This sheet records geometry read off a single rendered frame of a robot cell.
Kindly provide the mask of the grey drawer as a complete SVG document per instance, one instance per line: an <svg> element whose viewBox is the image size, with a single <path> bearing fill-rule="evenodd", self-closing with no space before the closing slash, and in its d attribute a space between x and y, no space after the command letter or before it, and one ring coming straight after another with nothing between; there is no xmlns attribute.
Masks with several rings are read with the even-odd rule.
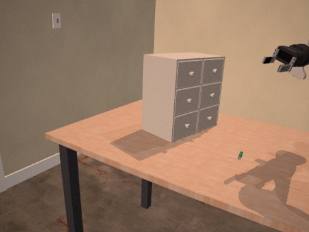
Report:
<svg viewBox="0 0 309 232"><path fill-rule="evenodd" d="M196 132L198 111L174 117L173 140Z"/></svg>
<svg viewBox="0 0 309 232"><path fill-rule="evenodd" d="M175 114L198 109L200 86L176 90Z"/></svg>
<svg viewBox="0 0 309 232"><path fill-rule="evenodd" d="M202 84L221 81L224 59L204 59Z"/></svg>
<svg viewBox="0 0 309 232"><path fill-rule="evenodd" d="M200 109L197 131L213 126L217 123L218 105Z"/></svg>
<svg viewBox="0 0 309 232"><path fill-rule="evenodd" d="M201 86L199 108L219 103L221 82Z"/></svg>
<svg viewBox="0 0 309 232"><path fill-rule="evenodd" d="M202 60L178 61L176 88L200 84L202 64Z"/></svg>

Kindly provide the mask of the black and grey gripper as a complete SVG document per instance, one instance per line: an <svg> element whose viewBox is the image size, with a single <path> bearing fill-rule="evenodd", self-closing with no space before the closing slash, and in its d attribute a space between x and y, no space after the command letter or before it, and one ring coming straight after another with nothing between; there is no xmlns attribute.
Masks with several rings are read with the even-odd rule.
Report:
<svg viewBox="0 0 309 232"><path fill-rule="evenodd" d="M283 65L279 66L278 72L289 72L298 79L305 79L304 66L309 65L309 45L278 46L272 56L264 57L262 63L273 63L275 60L283 63Z"/></svg>

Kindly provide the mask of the small beige chest of drawers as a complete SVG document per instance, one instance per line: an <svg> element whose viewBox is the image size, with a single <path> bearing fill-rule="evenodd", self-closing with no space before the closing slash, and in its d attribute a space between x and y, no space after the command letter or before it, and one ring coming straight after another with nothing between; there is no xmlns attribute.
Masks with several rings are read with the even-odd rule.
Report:
<svg viewBox="0 0 309 232"><path fill-rule="evenodd" d="M217 126L216 123L213 126L197 131L200 109L218 105L219 111L220 97L219 103L199 108L201 85L221 82L221 95L222 80L202 84L204 59L214 58L224 59L225 63L225 56L215 56L203 53L162 53L144 55L142 85L142 129L172 143L192 134L196 134L197 132L204 131L205 129L209 129L213 126ZM176 88L178 61L186 60L203 61L201 83L192 86ZM194 86L200 86L198 109L174 115L176 90ZM174 117L194 111L198 111L196 132L173 140Z"/></svg>

